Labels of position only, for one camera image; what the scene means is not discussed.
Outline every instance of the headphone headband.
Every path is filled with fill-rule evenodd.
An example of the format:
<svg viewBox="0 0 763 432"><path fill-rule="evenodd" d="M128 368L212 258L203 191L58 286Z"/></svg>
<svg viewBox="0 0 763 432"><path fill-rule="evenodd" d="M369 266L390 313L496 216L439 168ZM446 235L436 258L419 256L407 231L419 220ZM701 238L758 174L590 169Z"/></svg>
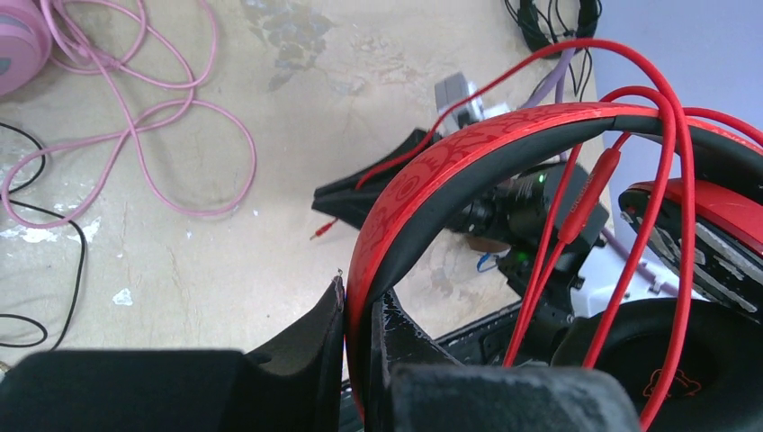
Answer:
<svg viewBox="0 0 763 432"><path fill-rule="evenodd" d="M689 118L696 176L763 203L763 150ZM347 285L347 352L355 394L369 305L416 263L453 213L475 195L604 131L660 141L655 109L622 103L560 103L481 121L408 163L373 206L355 244ZM719 167L734 166L734 173Z"/></svg>

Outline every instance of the pink cable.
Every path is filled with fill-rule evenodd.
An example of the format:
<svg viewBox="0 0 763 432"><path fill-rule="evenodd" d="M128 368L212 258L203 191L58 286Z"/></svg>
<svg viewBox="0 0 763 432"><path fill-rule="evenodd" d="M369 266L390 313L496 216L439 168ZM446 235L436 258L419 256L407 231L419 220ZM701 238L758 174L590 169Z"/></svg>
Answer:
<svg viewBox="0 0 763 432"><path fill-rule="evenodd" d="M118 60L118 59L112 58L108 54L104 53L103 51L100 51L99 49L93 48L91 46L89 40L83 34L81 29L79 29L76 26L76 24L68 17L64 8L64 3L90 3L90 4L96 4L96 5L105 5L105 6L111 7L114 10L122 12L123 14L127 15L132 20L140 24L140 32L139 32L138 39L133 43L132 48L128 51L127 54L125 54L125 56L123 56L122 59ZM72 59L72 61L75 61L76 63L83 63L84 61L92 62L95 65L95 69L93 70L77 69L75 67L67 66L58 60L54 59L53 61L56 64L59 64L60 66L65 68L66 70L70 70L74 73L78 73L82 75L92 75L93 72L95 72L95 73L100 73L101 75L103 75L106 82L109 84L109 87L112 89L112 91L117 97L117 101L119 102L122 112L124 113L124 116L127 119L128 128L121 132L114 132L111 134L92 137L89 139L81 139L78 141L69 142L67 144L62 144L52 148L45 148L43 150L31 153L27 157L24 157L21 161L19 161L18 164L16 164L9 170L7 176L5 177L3 181L2 189L0 189L0 194L2 194L0 198L2 198L3 206L8 211L9 216L13 220L29 228L49 229L49 228L62 226L68 223L69 221L77 218L78 216L82 215L82 213L84 213L90 207L90 205L93 204L98 194L100 194L100 192L103 190L103 187L105 186L106 180L108 179L108 176L113 169L116 159L119 156L121 149L124 147L126 139L130 136L133 139L135 139L135 147L138 154L140 169L142 170L143 175L146 178L146 181L148 183L148 186L151 189L151 192L153 192L153 194L159 199L159 201L161 201L162 203L164 203L171 209L188 216L214 216L214 215L222 214L224 212L228 212L234 209L244 199L252 183L254 182L254 178L255 178L255 171L256 171L255 142L252 139L252 136L247 130L247 128L244 126L244 124L241 123L241 121L238 118L236 118L233 114L231 114L230 112L227 112L226 110L220 108L219 106L215 104L199 101L194 98L195 87L199 85L201 81L206 79L206 77L210 74L211 66L217 51L217 38L218 38L217 23L214 19L214 15L212 14L212 11L209 5L207 4L205 0L200 0L200 3L202 4L202 9L204 10L204 12L206 12L206 14L210 18L211 27L212 27L212 45L211 45L210 60L207 67L205 68L202 76L199 79L194 79L193 72L188 66L188 63L183 58L183 56L177 51L177 49L168 40L166 40L153 27L148 25L146 11L142 4L142 1L140 0L138 1L138 7L139 7L139 13L140 13L139 16L137 16L136 14L134 14L133 12L131 12L130 10L122 6L119 6L117 4L112 4L104 0L42 0L41 1L40 9L43 11L43 16L45 16L46 20L48 20L49 25L51 25L51 31L53 32L54 40L59 44L59 46L62 48L64 53L66 53ZM67 25L67 29L72 34L72 37L74 38L74 40L69 39L68 36L64 35L58 29L58 27L55 26L55 22L52 19L52 10L55 10L58 14L61 15L61 18L63 19L64 23ZM143 76L122 65L123 61L129 60L135 55L138 48L142 44L143 39L145 39L145 32L151 33L160 42L162 42L167 47L167 49L170 50L170 52L173 53L175 58L181 63L181 65L183 66L185 70L185 73L188 79L187 83L182 83L182 84L163 83L153 78ZM110 69L111 70L119 69L119 70L128 72L130 73L130 75L133 75L134 77L138 77L139 79L142 79L143 81L146 81L155 86L159 86L161 88L187 89L188 95L185 97L185 99L177 99L173 101L159 103L147 109L137 119L133 119L130 114L130 110L127 107L127 104L125 103L124 98L121 95L121 92L116 87L116 84L114 84L109 74ZM143 154L142 144L140 142L139 132L154 130L156 128L160 128L160 127L166 126L167 124L177 121L180 117L182 117L186 113L186 111L192 104L200 105L200 106L212 109L213 111L216 111L224 115L226 118L231 120L234 124L236 124L236 126L241 129L241 131L244 133L245 138L247 139L247 143L250 150L250 156L252 158L252 163L249 169L247 180L245 181L239 194L234 198L232 202L229 202L228 204L216 210L198 211L198 210L192 210L192 209L185 209L183 207L178 206L174 202L169 201L158 190L158 188L156 187L154 183L153 178L148 172L148 168L146 166L146 160ZM167 119L164 119L162 121L157 121L154 123L149 123L147 125L139 127L139 125L148 117L151 117L155 115L156 113L159 113L165 110L166 108L171 108L175 106L180 106L179 110L175 112L173 115L171 115L170 117L168 117ZM98 179L96 186L90 192L90 194L87 195L87 197L82 201L82 203L64 219L56 220L50 223L32 223L23 219L21 216L19 216L18 213L16 213L13 210L13 207L8 198L9 196L8 190L10 188L10 185L13 181L13 178L16 176L16 174L18 174L18 172L23 167L25 167L27 164L32 162L34 159L39 158L42 155L47 155L57 151L80 149L80 148L91 146L91 145L104 142L107 140L113 140L115 138L119 138L119 140L117 142L117 145L114 147L114 150L111 156L109 157L109 160L106 163L106 166L103 169L103 172L101 173L101 176Z"/></svg>

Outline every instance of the black ear pad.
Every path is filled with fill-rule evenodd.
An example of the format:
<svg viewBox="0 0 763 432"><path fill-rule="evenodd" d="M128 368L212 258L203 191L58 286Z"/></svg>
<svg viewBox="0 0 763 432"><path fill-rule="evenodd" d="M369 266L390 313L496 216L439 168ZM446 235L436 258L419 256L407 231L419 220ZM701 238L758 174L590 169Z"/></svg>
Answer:
<svg viewBox="0 0 763 432"><path fill-rule="evenodd" d="M578 28L574 31L574 36L580 38L592 38L596 33L598 24L599 10L597 0L580 0L580 9L578 12ZM552 40L548 40L541 26L538 23L538 11L535 9L534 0L520 0L519 9L516 11L516 18L519 23L519 29L525 38L527 48L536 52L553 43L558 42L552 35ZM557 59L561 52L551 54L546 59Z"/></svg>
<svg viewBox="0 0 763 432"><path fill-rule="evenodd" d="M660 377L675 299L623 304L596 369L614 376L642 410ZM582 365L601 314L576 319L552 366ZM763 327L717 303L693 301L669 397L650 431L763 430Z"/></svg>

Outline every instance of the tangled cable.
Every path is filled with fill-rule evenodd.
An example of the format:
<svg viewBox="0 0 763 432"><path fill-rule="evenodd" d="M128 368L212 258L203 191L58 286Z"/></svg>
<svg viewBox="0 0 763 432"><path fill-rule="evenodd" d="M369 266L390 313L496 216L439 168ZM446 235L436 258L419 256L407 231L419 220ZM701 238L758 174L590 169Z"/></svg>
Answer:
<svg viewBox="0 0 763 432"><path fill-rule="evenodd" d="M759 130L755 130L755 128L748 125L747 123L733 119L732 117L725 114L697 108L685 109L683 106L681 106L680 101L678 100L678 96L673 91L667 79L654 65L650 63L649 60L636 52L634 49L610 40L568 40L543 49L539 49L532 56L526 58L518 65L512 67L506 73L481 88L472 96L454 104L450 109L445 111L440 116L440 118L430 129L429 133L415 148L404 155L395 157L394 159L375 166L360 179L359 185L364 184L370 178L378 175L380 172L383 172L388 168L406 163L411 160L415 155L419 154L424 149L426 143L432 139L435 131L448 115L450 115L460 106L467 104L474 98L484 95L489 90L514 75L518 70L526 67L537 59L547 57L558 51L585 48L613 51L631 60L647 75L647 77L656 87L656 89L642 86L624 87L606 95L604 98L602 98L602 101L612 102L626 95L638 95L645 97L652 100L657 105L659 110L659 117L663 123L663 142L659 169L650 200L643 217L643 222L636 237L636 241L633 245L633 249L631 250L625 262L623 273L618 280L612 298L610 299L606 311L603 314L603 318L601 319L597 329L596 336L592 341L591 346L589 347L584 362L585 367L590 368L596 365L599 353L601 352L601 349L604 345L609 329L612 326L615 314L617 313L620 303L623 301L625 289L627 288L638 268L639 261L644 249L647 246L649 236L657 219L658 211L660 209L662 199L665 195L669 179L669 170L673 157L675 156L676 152L681 155L680 165L683 188L681 198L682 242L681 265L679 268L680 283L678 287L678 301L673 322L673 329L671 331L669 341L669 349L662 366L663 372L660 375L654 391L641 414L642 427L646 429L654 420L661 404L668 394L669 387L673 382L673 378L678 368L678 361L680 359L681 350L683 349L684 340L686 337L687 323L691 307L696 243L696 213L694 203L694 151L689 135L687 116L691 115L704 117L706 119L725 124L726 126L737 129L738 131L747 135L752 140L756 141L759 145L763 145L763 133L761 133ZM560 187L552 200L551 209L549 210L549 215L546 219L540 247L535 258L535 265L531 275L530 284L527 287L519 319L517 321L514 334L512 335L511 343L507 349L507 354L504 362L505 366L512 365L516 359L519 346L525 336L530 320L533 317L535 307L540 300L545 282L551 275L552 269L554 268L556 261L561 255L561 251L563 250L564 246L571 243L571 241L580 233L600 194L603 192L604 187L609 182L611 175L614 173L619 162L620 148L627 141L628 137L629 135L627 133L623 134L617 140L615 145L612 148L605 150L602 157L597 161L594 169L591 171L591 175L588 180L588 187L581 191L578 201L579 205L577 205L573 211L570 211L567 220L559 230L559 241L557 246L551 252L549 259L544 262L543 259L546 257L551 240L552 222L556 220L556 215L561 207L560 198L565 193L565 189L571 178L572 168L574 167L575 161L579 156L582 145L578 144L571 151L570 157L565 167L565 171L562 175Z"/></svg>
<svg viewBox="0 0 763 432"><path fill-rule="evenodd" d="M114 58L108 53L104 52L103 50L93 46L90 40L87 39L84 32L76 25L74 20L68 15L66 10L66 4L69 4L69 3L88 3L88 4L94 4L94 5L104 5L118 12L121 12L122 14L127 15L133 21L136 21L140 25L138 37L133 42L132 47L127 51L127 53L124 56L122 56L122 58ZM0 189L0 194L2 195L3 206L8 211L9 216L14 221L17 221L23 226L28 228L35 228L35 229L49 229L49 228L65 225L66 223L69 223L70 221L82 215L93 204L95 199L103 190L103 187L105 186L106 181L108 180L109 174L112 171L112 168L116 162L116 159L119 156L121 149L124 147L124 144L127 138L129 137L132 137L135 140L135 148L138 154L140 169L142 170L143 175L146 178L146 182L148 183L148 186L151 189L151 192L159 199L160 202L164 203L166 206L182 214L185 214L188 216L203 217L203 216L214 216L214 215L222 214L224 212L231 211L235 209L236 206L244 199L244 197L247 195L249 191L249 188L254 182L255 171L256 171L256 149L255 149L255 142L252 139L252 136L247 130L247 128L239 119L237 119L230 112L224 110L223 108L220 108L219 106L215 104L200 101L195 98L195 89L199 84L201 84L209 76L212 65L214 63L216 53L217 53L218 27L217 27L217 22L215 21L214 15L212 13L212 10L210 9L210 6L207 4L206 0L200 0L202 9L204 10L204 12L207 14L207 16L210 19L211 31L212 31L212 43L211 43L211 49L210 49L210 57L204 71L198 78L194 78L191 68L189 67L187 61L180 54L180 52L178 52L178 50L164 36L162 36L159 32L157 32L152 26L148 25L148 17L146 15L146 8L143 4L143 1L138 0L137 3L139 8L138 15L136 15L135 13L131 12L130 10L118 4L113 4L106 0L41 0L40 9L42 10L42 14L45 17L45 20L47 21L48 26L50 27L50 31L53 35L53 39L61 48L61 50L67 55L67 57L71 61L73 61L75 64L79 65L80 67L69 66L68 64L56 58L52 58L51 61L55 63L56 65L58 65L59 67L64 68L65 70L71 71L76 74L103 76L103 78L106 80L109 87L112 89L112 92L117 98L119 106L121 107L124 117L127 120L128 127L126 130L123 130L120 132L105 134L105 135L101 135L97 137L92 137L89 139L81 139L78 141L73 141L66 144L61 144L58 146L38 150L24 157L15 166L13 166L8 171L5 177L5 180L3 181L2 188ZM64 29L60 29L58 27L54 17L54 13L58 15L61 21L64 23L64 26L65 26ZM127 63L135 56L140 46L142 45L143 41L145 40L146 33L150 33L151 35L156 37L170 52L172 52L175 58L180 62L181 66L183 66L183 69L186 74L187 82L184 82L184 83L163 82L155 78L140 74L139 72L127 66ZM116 71L123 72L130 76L136 77L142 81L145 81L153 86L157 86L162 89L187 90L188 95L183 99L176 99L176 100L159 103L151 108L148 108L145 112L143 112L137 118L133 118L132 115L130 114L130 110L128 109L124 98L121 95L121 92L119 91L116 84L114 84L112 80L111 73ZM200 105L200 106L209 108L213 111L216 111L217 113L222 114L223 116L231 120L236 126L238 126L239 129L241 129L241 131L243 132L247 140L247 144L249 146L249 153L250 153L252 161L251 161L251 166L249 168L249 172L247 174L246 180L244 181L244 184L241 190L231 202L214 210L200 211L200 210L186 209L184 207L177 205L174 202L171 202L169 199L167 199L158 190L157 186L154 183L153 178L151 177L151 174L148 172L148 168L146 166L146 160L143 154L143 147L142 147L142 143L139 136L139 133L142 131L151 131L151 130L160 128L162 126L166 126L167 124L177 121L188 111L188 108L191 105ZM156 115L157 113L160 113L167 108L172 108L172 107L179 107L179 108L177 109L175 113L173 113L168 118L161 121L156 121L153 123L143 124L144 121L148 119L149 117ZM22 168L24 168L27 164L32 162L34 159L40 158L43 155L48 155L54 152L72 150L72 149L81 149L83 147L92 146L94 144L98 144L107 140L114 140L114 139L118 139L117 145L114 147L112 154L109 157L109 160L106 163L106 166L103 169L103 172L101 173L98 179L97 184L95 185L94 189L87 195L87 197L79 204L79 206L77 206L69 215L64 216L63 219L61 220L56 220L49 223L34 223L22 218L13 209L12 203L10 202L10 198L8 197L8 192L11 187L13 178L18 174L18 172Z"/></svg>
<svg viewBox="0 0 763 432"><path fill-rule="evenodd" d="M32 135L27 133L24 130L18 129L14 126L11 126L9 124L5 124L0 122L0 128L8 129L9 131L13 131L15 133L18 133L19 135L22 135L24 138L26 138L29 142L31 142L32 145L34 145L37 150L42 150L42 145L39 141L37 141ZM42 171L45 169L46 166L46 158L45 155L40 155L40 165L37 167L37 171L34 172L34 174L25 182L22 184L17 185L13 189L11 189L8 193L9 194L15 194L16 192L21 191L22 189L30 186L35 180L37 180L38 177L42 174ZM64 216L61 214L58 214L54 211L45 210L40 207L30 205L24 202L19 202L16 200L9 200L9 202L13 205L18 205L20 207L24 207L26 209L30 209L36 212L40 212L43 214L47 214L48 216L53 216L55 218L63 219ZM79 261L76 265L76 276L75 276L75 282L74 282L74 290L72 292L72 300L69 303L69 309L67 312L67 318L64 321L64 326L61 329L61 333L58 335L58 339L56 339L56 343L53 344L53 346L50 348L50 351L58 348L61 345L61 342L64 341L64 338L67 335L67 332L69 330L69 326L71 325L72 318L74 317L74 310L76 307L76 300L77 297L79 297L79 288L82 284L82 271L85 267L85 252L87 251L87 238L85 238L85 233L82 231L82 228L79 227L75 222L69 221L69 225L72 226L72 228L75 229L77 237L79 238ZM35 340L34 342L28 342L28 343L21 343L21 344L15 344L15 343L8 343L8 342L0 342L0 347L5 348L32 348L36 347L38 345L43 344L48 339L48 329L43 325L41 322L37 321L34 318L26 317L23 315L19 315L16 313L0 313L0 320L17 320L29 323L33 325L35 328L37 328L40 331L40 338Z"/></svg>
<svg viewBox="0 0 763 432"><path fill-rule="evenodd" d="M543 32L541 28L535 23L534 25L529 25L528 22L521 20L519 18L519 14L516 10L516 8L509 3L508 0L504 0L504 4L506 6L506 9L508 11L508 14L511 16L511 19L514 20L514 23L517 27L522 29L523 32L529 32L530 34L533 34L535 37L539 38L545 38L547 40L552 41L553 43L557 43L562 40L566 40L569 37L575 37L575 34L580 29L571 29L566 22L564 22L564 19L561 17L561 11L559 9L559 0L550 0L548 3L548 7L546 10L546 13L543 13L536 5L535 3L532 3L529 7L533 9L533 11L538 15L538 18L543 20L543 22L546 24L546 28L548 29L548 32ZM556 13L556 21L559 23L561 28L563 29L563 32L557 32L554 29L553 24L553 18L551 15L552 7L554 8L554 12ZM598 22L598 20L601 18L601 14L603 13L603 5L601 4L600 0L597 0L597 16L595 18L595 23ZM591 78L591 74L593 73L593 58L591 57L591 51L590 49L586 48L584 49L585 54L583 57L582 62L580 63L580 75L579 77L575 75L575 71L572 68L571 60L572 57L575 54L575 50L572 49L568 56L565 56L564 53L562 53L561 58L559 60L559 64L557 67L554 68L554 70L549 73L544 79L538 82L538 85L535 87L533 92L531 93L530 99L525 102L525 104L522 105L523 108L529 108L531 106L535 106L541 102L541 100L548 94L548 91L542 91L538 92L538 90L545 86L546 83L548 83L547 90L551 89L551 86L553 86L554 83L562 80L563 83L563 70L564 68L567 68L570 71L570 77L572 78L572 92L575 96L577 96L579 101L583 102L583 95L585 94L586 87L588 86L588 81Z"/></svg>

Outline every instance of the blue wire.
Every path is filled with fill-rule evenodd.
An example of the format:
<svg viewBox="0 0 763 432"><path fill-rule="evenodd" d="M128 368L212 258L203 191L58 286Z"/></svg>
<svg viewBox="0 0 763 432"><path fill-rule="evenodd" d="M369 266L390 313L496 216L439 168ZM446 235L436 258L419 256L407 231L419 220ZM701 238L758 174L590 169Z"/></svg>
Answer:
<svg viewBox="0 0 763 432"><path fill-rule="evenodd" d="M490 252L488 252L487 254L485 254L485 255L483 255L483 256L481 256L481 257L480 257L480 261L477 261L477 272L478 272L478 273L485 273L485 272L488 272L489 270L492 270L492 269L494 269L494 268L496 268L496 267L498 266L498 264L493 264L493 265L491 265L490 267L482 268L482 266L484 266L484 265L485 265L485 263L487 263L487 262L488 262L488 260L489 260L491 257L495 257L495 258L496 258L496 260L498 260L498 256L497 256L497 255L493 255L493 254L491 254Z"/></svg>

